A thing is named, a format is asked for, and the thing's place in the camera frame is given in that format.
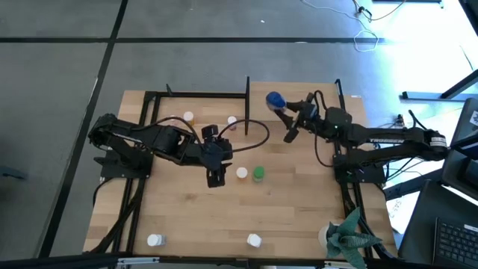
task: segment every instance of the white object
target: white object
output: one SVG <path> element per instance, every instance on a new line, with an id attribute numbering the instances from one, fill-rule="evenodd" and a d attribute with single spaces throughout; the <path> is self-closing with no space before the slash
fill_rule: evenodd
<path id="1" fill-rule="evenodd" d="M 466 224 L 465 224 L 465 229 L 469 229 L 469 230 L 471 230 L 471 231 L 473 231 L 473 232 L 478 232 L 478 228 L 473 227 L 473 226 L 469 226 L 469 225 L 466 225 Z"/>
<path id="2" fill-rule="evenodd" d="M 324 226 L 322 229 L 319 231 L 319 244 L 321 247 L 325 250 L 327 250 L 327 230 L 329 229 L 329 226 Z"/>
<path id="3" fill-rule="evenodd" d="M 194 120 L 194 114 L 193 112 L 191 111 L 186 111 L 182 117 L 185 121 L 187 121 L 188 123 L 191 123 L 193 122 Z"/>
<path id="4" fill-rule="evenodd" d="M 228 125 L 231 124 L 231 123 L 235 123 L 237 121 L 238 121 L 238 119 L 234 116 L 230 116 L 229 118 L 227 118 L 227 124 Z M 229 128 L 229 130 L 234 131 L 236 128 L 237 128 L 237 125 L 233 125 Z"/>
<path id="5" fill-rule="evenodd" d="M 148 236 L 148 245 L 150 247 L 162 246 L 166 244 L 166 236 L 164 235 L 150 235 Z"/>
<path id="6" fill-rule="evenodd" d="M 247 169 L 244 167 L 239 167 L 236 170 L 236 175 L 238 176 L 239 179 L 245 179 L 247 177 Z"/>
<path id="7" fill-rule="evenodd" d="M 313 4 L 307 2 L 306 0 L 300 0 L 303 4 L 305 5 L 308 5 L 309 7 L 312 7 L 312 8 L 315 8 L 317 10 L 331 10 L 331 11 L 334 11 L 336 13 L 340 13 L 340 14 L 343 14 L 345 16 L 347 16 L 349 19 L 354 19 L 358 22 L 360 22 L 361 26 L 364 28 L 364 30 L 360 30 L 354 37 L 353 37 L 353 46 L 355 47 L 356 51 L 357 52 L 372 52 L 376 49 L 377 45 L 379 44 L 379 37 L 377 37 L 377 35 L 375 33 L 373 33 L 369 28 L 367 28 L 365 26 L 365 24 L 360 20 L 360 19 L 357 19 L 357 18 L 354 18 L 352 17 L 351 15 L 345 13 L 345 12 L 342 12 L 342 11 L 339 11 L 339 10 L 335 10 L 333 8 L 330 8 L 330 7 L 317 7 L 317 6 L 314 6 Z M 368 33 L 368 34 L 371 34 L 373 35 L 373 37 L 375 38 L 375 45 L 373 45 L 373 48 L 372 49 L 359 49 L 359 46 L 357 45 L 357 37 L 361 34 L 361 33 Z"/>
<path id="8" fill-rule="evenodd" d="M 262 238 L 256 234 L 250 234 L 247 238 L 247 243 L 253 247 L 260 247 L 262 243 Z"/>
<path id="9" fill-rule="evenodd" d="M 471 115 L 470 123 L 478 126 L 478 111 L 473 111 L 473 115 Z"/>

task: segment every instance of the wooden table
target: wooden table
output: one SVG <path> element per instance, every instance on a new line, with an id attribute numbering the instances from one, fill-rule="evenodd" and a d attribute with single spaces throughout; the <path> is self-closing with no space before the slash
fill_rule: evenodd
<path id="1" fill-rule="evenodd" d="M 293 143 L 284 143 L 285 127 L 265 105 L 265 96 L 271 90 L 295 102 L 317 89 L 323 91 L 329 107 L 340 107 L 335 84 L 251 83 L 250 117 L 267 124 L 270 139 L 257 149 L 234 154 L 224 187 L 208 188 L 205 168 L 179 167 L 155 158 L 146 181 L 134 254 L 324 259 L 326 251 L 319 245 L 318 232 L 329 221 L 340 223 L 344 219 L 339 185 L 333 170 L 317 162 L 313 135 L 302 130 Z M 118 117 L 137 123 L 143 96 L 143 91 L 126 91 Z M 366 126 L 361 98 L 345 96 L 345 103 L 353 121 Z M 228 116 L 244 118 L 244 100 L 163 98 L 158 118 L 185 111 L 195 114 L 194 128 L 198 132 L 212 123 L 221 130 Z M 254 123 L 249 124 L 248 136 L 244 136 L 243 128 L 240 125 L 236 131 L 226 132 L 233 148 L 257 143 L 265 136 L 265 130 Z M 333 145 L 319 139 L 318 147 L 321 158 L 330 163 Z M 246 167 L 251 174 L 258 165 L 265 168 L 262 183 L 254 183 L 250 176 L 244 182 L 236 178 L 238 167 Z M 124 185 L 124 179 L 114 179 L 99 191 L 84 250 L 95 247 L 117 220 Z M 361 184 L 361 192 L 369 226 L 396 255 L 383 193 L 369 184 Z M 128 230 L 127 224 L 122 250 Z M 146 239 L 152 233 L 166 235 L 167 244 L 149 247 Z M 249 233 L 262 237 L 260 248 L 246 243 Z"/>

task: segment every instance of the white cable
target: white cable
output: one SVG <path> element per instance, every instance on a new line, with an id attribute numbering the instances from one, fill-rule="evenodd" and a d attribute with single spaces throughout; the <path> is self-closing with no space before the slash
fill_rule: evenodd
<path id="1" fill-rule="evenodd" d="M 309 7 L 312 7 L 312 8 L 315 8 L 315 9 L 318 9 L 318 10 L 331 10 L 331 11 L 334 11 L 336 13 L 340 13 L 340 14 L 343 14 L 347 17 L 349 17 L 350 19 L 354 19 L 354 20 L 357 20 L 358 22 L 360 22 L 361 26 L 364 28 L 364 30 L 360 30 L 359 33 L 357 33 L 354 37 L 353 37 L 353 45 L 356 49 L 357 52 L 372 52 L 375 50 L 376 46 L 379 44 L 379 37 L 377 37 L 377 35 L 375 33 L 373 33 L 371 30 L 369 30 L 365 24 L 360 20 L 360 19 L 357 19 L 355 17 L 352 17 L 350 16 L 349 14 L 345 13 L 345 12 L 342 12 L 342 11 L 338 11 L 338 10 L 335 10 L 333 8 L 330 8 L 330 7 L 316 7 L 314 6 L 313 4 L 307 2 L 306 0 L 300 0 L 303 4 L 306 4 L 308 5 Z M 372 49 L 359 49 L 359 46 L 357 45 L 357 37 L 361 34 L 361 33 L 369 33 L 369 34 L 372 34 L 375 38 L 376 38 L 376 42 L 375 42 L 375 45 L 373 46 Z"/>

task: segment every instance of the green object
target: green object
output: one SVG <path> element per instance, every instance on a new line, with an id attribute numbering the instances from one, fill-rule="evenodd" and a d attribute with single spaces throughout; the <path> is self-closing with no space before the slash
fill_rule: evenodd
<path id="1" fill-rule="evenodd" d="M 263 167 L 256 167 L 254 169 L 254 181 L 255 182 L 262 182 L 264 179 L 264 168 Z"/>
<path id="2" fill-rule="evenodd" d="M 344 258 L 357 269 L 365 269 L 365 261 L 359 252 L 361 247 L 371 247 L 382 241 L 372 235 L 356 232 L 360 218 L 360 208 L 356 208 L 340 226 L 329 223 L 327 229 L 327 258 L 334 258 L 342 253 Z"/>

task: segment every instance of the grey floor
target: grey floor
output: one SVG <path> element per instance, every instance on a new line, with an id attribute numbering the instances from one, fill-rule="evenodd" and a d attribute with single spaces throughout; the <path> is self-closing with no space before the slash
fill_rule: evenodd
<path id="1" fill-rule="evenodd" d="M 313 1 L 353 14 L 350 0 Z M 109 37 L 120 0 L 0 0 L 0 37 Z M 376 14 L 393 4 L 361 1 Z M 116 44 L 93 119 L 116 113 L 124 90 L 241 91 L 253 81 L 333 82 L 363 96 L 370 126 L 412 109 L 422 118 L 462 103 L 404 102 L 405 90 L 442 92 L 478 66 L 476 35 L 455 1 L 405 4 L 371 28 L 393 42 Z M 299 0 L 130 1 L 120 37 L 353 37 L 357 21 Z M 105 52 L 103 43 L 0 43 L 0 260 L 36 255 Z M 478 91 L 477 86 L 469 91 Z M 52 255 L 81 252 L 101 152 L 85 144 Z"/>

